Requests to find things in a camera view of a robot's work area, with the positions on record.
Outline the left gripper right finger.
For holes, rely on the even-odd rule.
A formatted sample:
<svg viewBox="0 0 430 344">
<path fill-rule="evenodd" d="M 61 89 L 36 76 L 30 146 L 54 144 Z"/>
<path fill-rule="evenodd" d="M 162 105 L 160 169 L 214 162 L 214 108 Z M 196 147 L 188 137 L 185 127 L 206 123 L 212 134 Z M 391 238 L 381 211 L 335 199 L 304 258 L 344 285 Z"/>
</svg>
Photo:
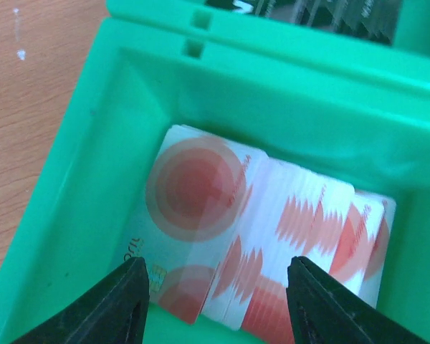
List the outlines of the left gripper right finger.
<svg viewBox="0 0 430 344">
<path fill-rule="evenodd" d="M 287 276 L 296 343 L 426 342 L 362 301 L 307 257 L 293 257 Z"/>
</svg>

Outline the green bin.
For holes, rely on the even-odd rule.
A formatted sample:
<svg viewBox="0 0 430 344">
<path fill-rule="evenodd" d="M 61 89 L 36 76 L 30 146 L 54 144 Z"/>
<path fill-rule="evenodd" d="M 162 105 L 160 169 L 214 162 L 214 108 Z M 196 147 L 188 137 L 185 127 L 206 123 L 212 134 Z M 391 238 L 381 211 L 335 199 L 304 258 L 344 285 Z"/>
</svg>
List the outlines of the green bin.
<svg viewBox="0 0 430 344">
<path fill-rule="evenodd" d="M 185 123 L 397 202 L 378 306 L 430 341 L 430 58 L 297 27 L 289 59 L 106 19 L 0 270 L 0 343 L 123 256 L 168 128 Z"/>
<path fill-rule="evenodd" d="M 110 16 L 279 52 L 325 33 L 430 57 L 430 1 L 107 1 Z"/>
</svg>

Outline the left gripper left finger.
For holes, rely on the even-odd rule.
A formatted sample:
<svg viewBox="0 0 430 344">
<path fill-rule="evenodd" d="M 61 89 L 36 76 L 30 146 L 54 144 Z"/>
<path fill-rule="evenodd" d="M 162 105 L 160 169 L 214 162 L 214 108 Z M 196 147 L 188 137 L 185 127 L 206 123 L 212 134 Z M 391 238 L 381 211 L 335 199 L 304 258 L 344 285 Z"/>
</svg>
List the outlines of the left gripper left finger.
<svg viewBox="0 0 430 344">
<path fill-rule="evenodd" d="M 150 302 L 145 260 L 123 262 L 15 343 L 142 343 Z"/>
</svg>

